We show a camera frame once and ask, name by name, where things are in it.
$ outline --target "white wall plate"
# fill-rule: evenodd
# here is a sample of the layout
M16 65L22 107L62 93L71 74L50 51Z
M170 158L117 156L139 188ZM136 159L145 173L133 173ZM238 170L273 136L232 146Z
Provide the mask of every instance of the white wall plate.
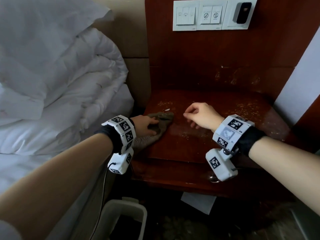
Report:
M236 7L238 3L252 3L248 18L246 23L237 24L234 21L234 16L236 12ZM254 8L256 6L257 0L228 0L228 5L226 7L226 13L224 16L222 29L248 29L252 14L254 13Z
M200 0L181 0L173 2L173 31L196 31Z
M227 3L228 0L200 0L197 30L221 30Z

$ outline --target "wooden headboard panel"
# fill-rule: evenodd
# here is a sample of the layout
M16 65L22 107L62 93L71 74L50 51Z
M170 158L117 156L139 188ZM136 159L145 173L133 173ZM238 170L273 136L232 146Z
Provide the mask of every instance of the wooden headboard panel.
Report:
M145 0L152 89L260 92L273 102L320 24L320 0L258 0L248 30L172 31L174 0Z

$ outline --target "white paper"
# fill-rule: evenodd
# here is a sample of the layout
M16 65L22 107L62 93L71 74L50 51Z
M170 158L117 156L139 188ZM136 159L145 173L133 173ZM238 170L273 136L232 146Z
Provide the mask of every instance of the white paper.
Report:
M183 192L181 200L197 210L209 215L216 196Z

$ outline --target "forearm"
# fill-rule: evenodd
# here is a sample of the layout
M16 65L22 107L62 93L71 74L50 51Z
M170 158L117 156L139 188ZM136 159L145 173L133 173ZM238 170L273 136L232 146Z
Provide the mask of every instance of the forearm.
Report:
M269 137L249 157L320 215L320 157Z
M112 150L110 138L96 134L53 157L0 195L0 219L24 239L44 239Z

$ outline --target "hand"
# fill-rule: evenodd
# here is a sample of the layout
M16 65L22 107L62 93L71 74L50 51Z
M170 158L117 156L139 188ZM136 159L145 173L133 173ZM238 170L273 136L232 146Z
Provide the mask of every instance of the hand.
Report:
M155 117L150 118L149 116L138 115L130 119L134 122L137 137L155 136L157 134L154 130L148 129L148 125L159 123Z
M183 116L188 119L188 123L192 121L190 125L192 128L196 125L196 129L203 127L213 132L218 129L224 120L224 118L207 103L191 104Z

